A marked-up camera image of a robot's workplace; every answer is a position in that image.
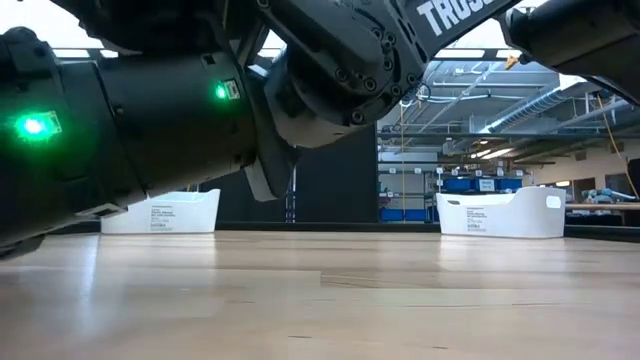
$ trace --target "wooden table surface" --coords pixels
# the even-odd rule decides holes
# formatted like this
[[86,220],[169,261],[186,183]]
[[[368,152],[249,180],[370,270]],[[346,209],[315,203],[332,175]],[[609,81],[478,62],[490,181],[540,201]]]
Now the wooden table surface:
[[0,264],[0,358],[639,359],[640,245],[52,237]]

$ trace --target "white plastic bin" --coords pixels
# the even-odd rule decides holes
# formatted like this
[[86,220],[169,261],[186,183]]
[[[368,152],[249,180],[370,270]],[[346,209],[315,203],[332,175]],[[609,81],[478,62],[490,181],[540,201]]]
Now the white plastic bin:
[[515,194],[437,194],[440,229],[446,235],[557,238],[564,235],[561,189],[525,187]]
[[129,211],[102,219],[103,234],[212,233],[216,228],[220,190],[171,192],[129,206]]

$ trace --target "green led light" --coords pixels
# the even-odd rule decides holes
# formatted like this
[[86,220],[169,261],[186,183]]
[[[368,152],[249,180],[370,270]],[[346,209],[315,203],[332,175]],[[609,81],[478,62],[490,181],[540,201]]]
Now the green led light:
[[229,94],[227,94],[227,88],[220,84],[216,86],[216,97],[220,100],[227,100],[229,98]]
[[18,118],[15,127],[18,137],[28,142],[46,141],[61,132],[54,111],[24,115]]

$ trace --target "cable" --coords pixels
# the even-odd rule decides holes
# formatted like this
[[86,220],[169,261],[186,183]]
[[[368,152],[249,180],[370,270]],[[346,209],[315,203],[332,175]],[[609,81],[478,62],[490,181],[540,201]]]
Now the cable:
[[[600,98],[600,94],[598,94],[597,97],[598,97],[598,104],[602,109],[604,107],[604,104],[602,103],[602,98]],[[607,113],[605,112],[603,116],[604,116],[604,125],[607,127],[607,132],[609,133],[611,144],[613,144],[613,148],[616,150],[616,154],[618,154],[618,157],[620,158],[620,160],[624,162],[624,173],[627,175],[629,186],[631,187],[631,190],[633,190],[633,194],[636,196],[636,200],[640,200],[640,196],[638,196],[638,191],[636,190],[636,186],[633,183],[633,180],[631,180],[631,175],[629,175],[629,162],[622,157],[622,154],[620,154],[620,150],[618,150],[618,145],[616,144],[616,140],[614,139],[613,133],[611,132],[611,126],[609,126],[609,119],[607,118]]]

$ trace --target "black partition wall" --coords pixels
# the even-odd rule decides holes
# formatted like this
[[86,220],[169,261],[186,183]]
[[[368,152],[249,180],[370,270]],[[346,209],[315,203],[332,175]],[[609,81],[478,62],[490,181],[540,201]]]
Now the black partition wall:
[[[335,144],[303,150],[296,169],[298,223],[378,221],[375,128],[370,126]],[[220,189],[219,223],[285,222],[285,200],[253,199],[244,172],[209,181],[201,191]]]
[[296,222],[377,223],[375,127],[305,151],[297,167]]

